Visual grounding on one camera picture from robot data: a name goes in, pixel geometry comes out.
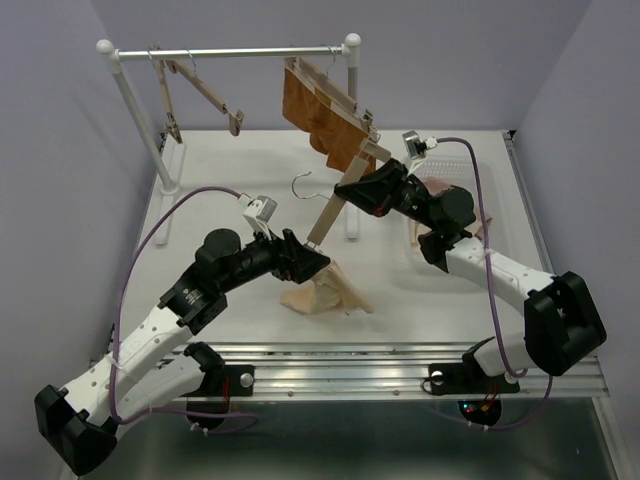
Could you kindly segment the beige underwear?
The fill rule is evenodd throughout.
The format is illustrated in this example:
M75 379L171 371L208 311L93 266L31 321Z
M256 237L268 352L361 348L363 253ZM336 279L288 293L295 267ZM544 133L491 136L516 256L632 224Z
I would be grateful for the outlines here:
M302 315L333 310L362 310L367 314L375 312L373 303L345 276L334 260L315 274L308 285L283 291L279 302Z

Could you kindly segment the pink underwear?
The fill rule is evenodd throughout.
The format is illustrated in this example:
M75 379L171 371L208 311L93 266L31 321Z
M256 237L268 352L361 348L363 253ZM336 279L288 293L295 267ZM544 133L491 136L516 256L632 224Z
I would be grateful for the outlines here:
M421 179L431 196L437 196L452 188L450 183L435 177L425 177Z

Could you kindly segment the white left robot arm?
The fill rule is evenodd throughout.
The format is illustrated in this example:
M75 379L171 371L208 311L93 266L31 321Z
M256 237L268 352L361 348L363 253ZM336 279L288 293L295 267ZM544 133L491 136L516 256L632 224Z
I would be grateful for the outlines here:
M168 403L183 394L221 386L222 357L190 340L224 311L228 292L265 274L302 284L329 263L289 229L281 237L257 233L247 245L233 230L210 232L134 331L76 379L35 396L40 434L74 474L90 473L142 417L168 412Z

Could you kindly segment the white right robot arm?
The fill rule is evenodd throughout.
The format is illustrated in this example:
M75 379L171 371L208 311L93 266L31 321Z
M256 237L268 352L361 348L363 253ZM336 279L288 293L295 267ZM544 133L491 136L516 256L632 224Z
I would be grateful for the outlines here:
M383 217L395 210L427 227L418 238L425 261L501 299L523 318L522 332L500 332L477 344L460 366L463 384L482 390L508 371L539 368L557 377L591 354L607 333L584 279L526 267L486 246L468 231L475 219L472 194L450 186L433 194L399 161L391 159L358 181L336 185L335 194L360 210Z

